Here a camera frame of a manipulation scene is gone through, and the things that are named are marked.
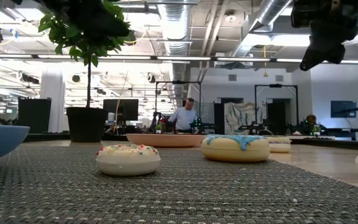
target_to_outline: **ventilation duct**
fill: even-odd
[[[158,11],[162,18],[163,38],[167,40],[178,40],[178,42],[166,42],[165,50],[170,56],[188,55],[188,43],[180,42],[189,36],[190,6],[181,4],[161,4]],[[185,73],[190,72],[186,63],[172,63],[172,81],[187,81]],[[172,85],[173,94],[178,107],[182,105],[182,92],[184,85]]]
[[[271,30],[274,21],[284,11],[285,8],[292,2],[292,0],[263,0],[260,9],[246,17],[242,24],[242,42],[231,52],[232,57],[245,57],[253,47],[252,44],[247,43],[247,36],[250,32],[257,29]],[[245,68],[246,66],[241,63],[231,62],[220,67],[232,70],[234,68]]]

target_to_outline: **black metal frame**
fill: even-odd
[[[298,107],[298,85],[281,85],[281,84],[270,84],[270,85],[255,85],[255,124],[258,123],[258,111],[257,111],[257,88],[258,86],[266,86],[269,88],[282,88],[282,87],[293,87],[295,88],[295,98],[296,98],[296,124],[299,124],[299,107]]]
[[[200,87],[200,102],[198,104],[198,113],[199,113],[199,119],[201,119],[201,82],[185,82],[185,81],[156,81],[155,82],[155,112],[157,112],[157,92],[158,92],[158,84],[160,83],[171,83],[175,85],[185,85],[185,84],[191,84],[191,83],[197,83]]]

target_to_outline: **woven placemat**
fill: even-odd
[[[110,177],[94,146],[20,147],[0,158],[0,223],[358,223],[358,187],[267,161],[162,149],[154,174]]]

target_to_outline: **person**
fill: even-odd
[[[197,120],[196,111],[193,110],[194,99],[188,98],[186,105],[181,108],[177,108],[174,114],[169,118],[169,122],[177,122],[176,130],[179,133],[192,133],[190,124]]]

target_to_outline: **ceiling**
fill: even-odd
[[[228,1],[227,10],[233,10],[235,20],[226,20],[227,16],[223,17],[222,23],[216,41],[214,41],[211,55],[217,53],[228,53],[235,49],[240,43],[241,27],[246,16],[257,12],[260,7],[261,0],[236,0]],[[190,36],[187,40],[190,44],[190,55],[200,55],[207,23],[211,16],[213,0],[200,0],[197,5],[191,7],[190,15]],[[220,8],[218,6],[215,18],[219,16]],[[289,7],[276,20],[273,27],[272,35],[278,34],[298,34],[307,37],[308,31],[304,29],[294,30],[290,27]],[[165,55],[163,30],[160,16],[156,14],[142,14],[142,13],[124,13],[126,20],[131,22],[131,28],[135,31],[137,43],[134,46],[122,47],[120,54],[124,55]],[[39,7],[31,0],[25,0],[23,5],[16,6],[15,9],[0,8],[0,28],[4,41],[0,45],[0,54],[54,54],[55,44],[51,43],[47,37],[47,32],[38,33],[37,26],[43,13]],[[345,58],[358,59],[358,45],[348,45]],[[279,57],[279,58],[302,58],[306,47],[291,47],[282,45],[266,45],[262,48],[253,47],[250,51],[254,57]],[[20,80],[20,74],[30,75],[40,82],[42,82],[42,71],[46,66],[61,66],[66,80],[66,106],[84,106],[86,99],[86,72],[87,69],[81,63],[76,62],[62,62],[62,63],[46,63],[42,60],[2,60],[0,59],[0,86],[13,86],[15,88],[0,88],[0,98],[4,101],[10,101],[11,96],[31,96],[37,97],[39,95],[40,85],[30,84],[32,88],[25,88],[28,83]],[[192,67],[198,67],[198,63],[191,63]],[[264,68],[264,63],[254,63],[252,65],[254,70]],[[285,63],[271,63],[268,68],[296,68],[294,64]],[[108,97],[137,97],[141,100],[145,116],[150,116],[154,110],[154,103],[152,100],[143,102],[143,98],[154,97],[155,84],[147,81],[148,75],[154,75],[158,81],[170,81],[172,65],[170,63],[116,63],[116,62],[101,62],[97,68],[92,68],[93,85],[98,87],[109,87],[113,90],[106,90],[106,94],[98,94],[96,91],[92,92],[93,106],[102,106],[104,98]],[[197,68],[192,68],[193,73],[197,73]],[[207,75],[212,78],[218,72],[209,71]],[[79,75],[81,81],[75,83],[72,81],[73,75]],[[173,99],[171,84],[166,85],[160,97],[166,102],[159,102],[158,108],[165,108],[167,112],[175,109],[175,104],[172,104]]]

